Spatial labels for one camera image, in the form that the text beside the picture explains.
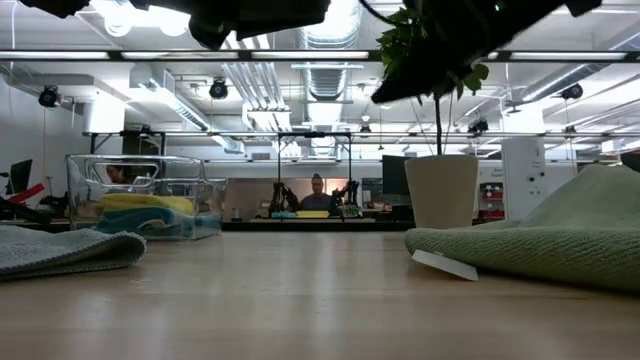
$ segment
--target potted plant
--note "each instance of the potted plant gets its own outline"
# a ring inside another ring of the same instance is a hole
[[[422,105],[423,94],[433,96],[437,155],[405,162],[416,226],[440,229],[470,226],[476,197],[478,159],[443,154],[440,99],[453,91],[460,99],[465,89],[474,93],[480,90],[482,82],[489,76],[489,68],[484,64],[454,61],[446,55],[424,54],[424,48],[434,48],[429,34],[439,31],[438,24],[431,21],[428,14],[427,8],[423,8],[421,13],[401,8],[389,16],[389,22],[397,26],[377,39],[385,67],[385,82],[373,100],[397,99],[417,93],[418,102]],[[437,35],[440,39],[443,37],[441,32]],[[430,73],[429,66],[424,64],[448,70]],[[408,69],[424,70],[412,75]]]

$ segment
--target workbench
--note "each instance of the workbench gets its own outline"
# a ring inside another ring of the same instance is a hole
[[[640,301],[415,263],[402,233],[149,243],[128,269],[0,283],[6,359],[638,359]]]

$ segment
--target clear plastic bin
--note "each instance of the clear plastic bin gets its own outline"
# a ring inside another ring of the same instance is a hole
[[[71,229],[147,240],[196,240],[220,233],[226,180],[208,180],[202,161],[172,156],[67,156]]]

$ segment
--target ceiling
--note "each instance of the ceiling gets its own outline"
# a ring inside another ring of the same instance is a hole
[[[371,1],[375,8],[383,14],[397,6],[397,0]],[[16,49],[125,49],[125,50],[161,50],[161,49],[202,49],[188,34],[170,37],[158,28],[134,27],[123,37],[107,34],[104,18],[92,8],[81,11],[77,16],[60,20],[40,10],[27,8],[18,4],[15,17],[12,19],[14,1],[0,0],[0,48],[10,49],[15,40]],[[517,50],[608,50],[612,42],[640,32],[640,0],[605,1],[601,8],[606,11],[587,14],[574,19],[559,10],[549,15],[538,24],[520,34],[507,48]],[[388,29],[388,26],[368,13],[363,14],[363,21],[358,32],[355,48],[375,49],[375,39]],[[269,34],[270,46],[275,49],[299,48],[297,30],[282,31]],[[130,100],[127,109],[127,122],[147,123],[158,130],[182,130],[182,119],[170,108],[153,102],[137,102],[137,89],[129,89],[129,74],[135,64],[131,63],[17,63],[14,75],[19,79],[29,79],[38,74],[89,75],[120,91]],[[307,114],[304,81],[301,71],[291,68],[291,63],[275,63],[277,79],[286,104],[291,110],[292,125],[300,125]],[[481,108],[482,113],[472,112],[486,96],[509,98],[509,91],[524,89],[563,68],[564,64],[489,64],[491,73],[485,82],[485,89],[476,96],[467,94],[460,100],[445,98],[442,100],[442,118],[448,129],[460,128],[466,131],[469,122],[477,117],[485,117],[490,129],[500,130],[503,126],[504,114],[496,100],[494,105]],[[154,71],[169,71],[176,79],[176,92],[186,102],[206,115],[217,128],[226,130],[245,130],[240,116],[243,100],[233,88],[225,100],[212,100],[208,88],[213,78],[225,76],[221,63],[154,63]],[[418,120],[425,130],[432,129],[434,123],[433,102],[427,101],[420,106],[414,100],[398,101],[383,107],[374,105],[368,94],[379,83],[383,67],[379,63],[363,63],[362,69],[352,70],[347,80],[346,104],[342,107],[341,121],[347,127],[357,131],[362,124],[361,117],[368,115],[372,130],[405,132],[419,131]],[[565,111],[565,103],[561,99],[546,98],[522,108],[529,111],[541,111],[544,114],[544,126],[548,130],[562,129],[567,123],[596,114],[640,98],[640,82],[630,81],[610,91],[638,74],[637,65],[616,64],[607,67],[582,81],[584,95],[580,100],[570,100]],[[633,125],[639,117],[634,112],[623,116],[612,117],[593,123],[580,131],[602,131],[623,124]],[[562,142],[562,139],[549,139],[548,142]],[[194,144],[202,141],[193,140]],[[598,139],[588,142],[597,143]]]

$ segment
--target man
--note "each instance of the man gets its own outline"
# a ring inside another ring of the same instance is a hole
[[[313,194],[302,199],[302,202],[300,203],[300,205],[302,205],[302,210],[328,211],[329,204],[331,203],[331,196],[323,192],[324,181],[322,181],[322,177],[320,175],[313,174],[313,178],[311,179],[311,190],[313,190]]]

